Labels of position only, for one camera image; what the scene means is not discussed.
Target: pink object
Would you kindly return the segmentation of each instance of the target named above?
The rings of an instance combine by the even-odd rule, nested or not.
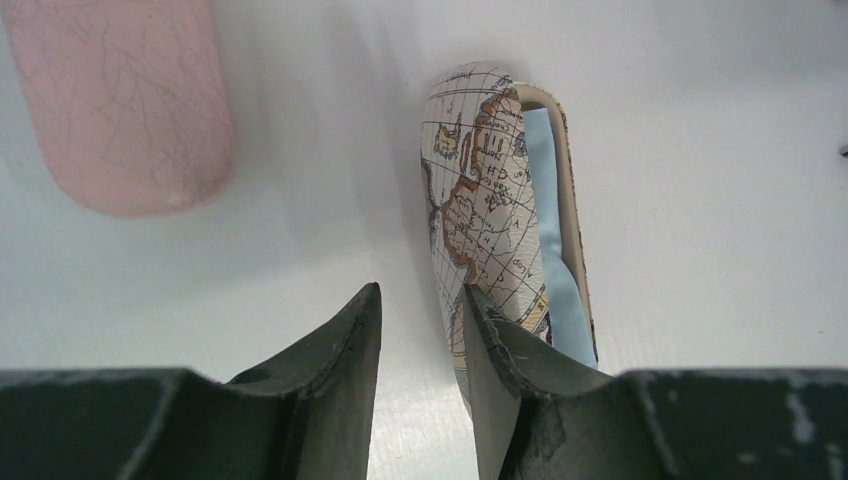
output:
[[[233,139],[208,0],[0,0],[56,184],[101,213],[208,203]]]

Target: pink pouch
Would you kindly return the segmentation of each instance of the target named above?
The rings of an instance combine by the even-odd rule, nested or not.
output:
[[[233,171],[208,0],[0,0],[38,143],[71,198],[120,217],[203,205]]]

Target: map print glasses case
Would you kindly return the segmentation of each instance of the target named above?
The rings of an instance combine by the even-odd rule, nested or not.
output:
[[[526,135],[525,117],[534,126]],[[465,283],[479,285],[529,332],[597,367],[560,105],[500,67],[472,63],[436,85],[421,133],[433,268],[466,404]],[[551,252],[554,258],[543,262]]]
[[[0,0],[47,169],[120,217],[176,214],[232,177],[208,0]]]

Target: pink marbled surface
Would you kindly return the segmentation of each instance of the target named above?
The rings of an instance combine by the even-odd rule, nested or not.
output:
[[[232,177],[208,0],[0,0],[56,184],[114,216],[179,213]]]

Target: light blue fabric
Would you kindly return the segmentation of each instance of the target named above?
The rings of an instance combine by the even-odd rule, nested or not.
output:
[[[554,347],[584,365],[597,368],[580,291],[562,261],[556,147],[548,110],[526,111],[523,116]]]

